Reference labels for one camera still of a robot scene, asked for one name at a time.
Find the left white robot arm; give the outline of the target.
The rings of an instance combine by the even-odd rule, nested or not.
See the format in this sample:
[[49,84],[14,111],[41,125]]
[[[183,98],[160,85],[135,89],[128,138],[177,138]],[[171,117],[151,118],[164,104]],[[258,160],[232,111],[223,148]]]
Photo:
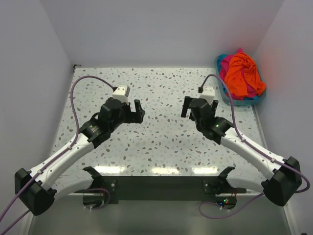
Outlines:
[[58,193],[52,185],[76,161],[110,139],[121,124],[143,122],[145,111],[140,100],[134,100],[134,106],[133,112],[129,103],[108,98],[59,151],[32,169],[21,168],[15,173],[15,194],[33,215],[40,215],[52,206]]

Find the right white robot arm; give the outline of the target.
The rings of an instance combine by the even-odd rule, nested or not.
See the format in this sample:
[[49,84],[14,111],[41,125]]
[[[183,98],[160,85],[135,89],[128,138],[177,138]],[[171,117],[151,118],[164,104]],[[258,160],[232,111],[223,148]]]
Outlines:
[[236,175],[235,170],[226,176],[233,188],[245,188],[261,192],[272,203],[284,206],[302,184],[300,163],[294,157],[287,159],[271,153],[240,133],[235,125],[215,115],[218,101],[208,103],[203,98],[186,96],[181,117],[189,117],[203,136],[222,145],[252,164],[261,174],[262,181]]

